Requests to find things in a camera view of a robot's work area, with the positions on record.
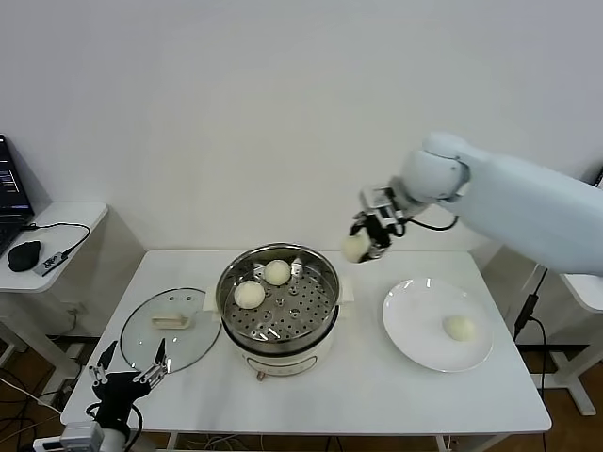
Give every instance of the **black mouse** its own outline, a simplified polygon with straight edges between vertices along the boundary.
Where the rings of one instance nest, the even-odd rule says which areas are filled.
[[[40,260],[41,243],[25,242],[8,252],[8,268],[12,271],[27,271]]]

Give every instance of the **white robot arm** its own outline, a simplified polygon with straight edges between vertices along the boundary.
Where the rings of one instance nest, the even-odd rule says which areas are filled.
[[[431,134],[400,176],[360,197],[363,212],[344,243],[353,262],[381,257],[390,235],[404,235],[413,216],[435,203],[555,272],[603,276],[603,190],[452,135]]]

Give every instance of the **white table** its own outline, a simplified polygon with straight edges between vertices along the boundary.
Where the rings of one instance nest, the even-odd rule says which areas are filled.
[[[103,202],[51,202],[32,221],[40,226],[56,222],[81,223],[93,231],[105,213],[106,204]],[[69,226],[24,232],[17,237],[10,247],[31,240],[40,240],[42,243],[40,261],[43,261],[56,252],[68,249],[77,243],[85,233],[84,228]],[[3,358],[0,358],[0,362],[5,361],[7,355],[13,349],[21,348],[20,346],[23,344],[21,341],[34,348],[57,369],[56,374],[51,378],[51,382],[44,388],[44,392],[48,392],[51,386],[55,386],[66,377],[75,377],[79,371],[79,366],[68,354],[50,341],[43,331],[37,328],[35,322],[31,320],[29,315],[19,306],[19,302],[15,301],[10,294],[39,294],[46,291],[69,265],[80,248],[81,246],[75,249],[65,263],[52,270],[45,277],[37,275],[33,271],[15,273],[8,269],[8,251],[0,256],[0,323],[13,333],[8,337],[11,345]]]
[[[207,288],[242,251],[149,251],[90,358],[120,339],[128,316],[173,287]],[[325,252],[351,277],[355,301],[335,325],[334,345],[312,370],[258,382],[224,331],[194,365],[168,375],[137,405],[148,431],[309,435],[473,435],[463,450],[484,450],[512,433],[540,432],[551,421],[472,258],[465,252],[389,252],[362,265]],[[383,329],[381,309],[396,283],[432,276],[483,301],[494,349],[478,368],[443,374],[402,355]],[[110,371],[128,370],[119,352]],[[82,421],[97,401],[91,378],[77,383],[61,421]],[[137,425],[130,418],[130,425]]]
[[[560,275],[570,293],[576,301],[587,311],[603,313],[603,279],[591,275]],[[567,389],[574,403],[583,416],[594,416],[595,405],[588,397],[586,390],[580,382],[579,376],[603,360],[603,334],[599,334],[594,341],[580,352],[571,361],[561,352],[551,352],[553,362],[557,365],[557,372],[545,375],[547,389]],[[532,379],[539,387],[540,374],[533,374]]]

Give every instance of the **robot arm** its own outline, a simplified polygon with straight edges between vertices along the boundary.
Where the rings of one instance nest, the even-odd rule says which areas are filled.
[[[147,396],[169,372],[170,359],[166,356],[166,340],[162,339],[155,355],[155,362],[145,371],[107,373],[113,353],[114,341],[105,350],[96,365],[89,366],[92,391],[100,402],[90,405],[86,414],[92,421],[68,424],[60,436],[40,438],[34,441],[35,452],[129,452],[142,429],[142,414],[134,402]],[[96,414],[91,410],[98,408]],[[130,437],[128,416],[134,410],[139,416],[139,432]]]
[[[432,134],[400,176],[365,187],[344,254],[380,258],[431,204],[558,273],[603,276],[603,190],[551,169]]]

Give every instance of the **electric pot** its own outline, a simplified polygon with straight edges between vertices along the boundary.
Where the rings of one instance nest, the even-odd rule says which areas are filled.
[[[283,285],[264,280],[264,267],[274,259],[291,266],[291,278]],[[264,287],[266,297],[255,309],[235,303],[235,289],[245,281]],[[287,372],[270,369],[295,364],[290,375],[314,365],[318,357],[312,356],[313,350],[320,349],[323,355],[326,343],[330,344],[331,339],[324,340],[337,319],[339,293],[337,273],[324,256],[301,245],[274,243],[241,254],[223,271],[216,304],[224,329],[253,368],[283,375]],[[311,358],[304,362],[312,365],[299,366],[302,357]]]

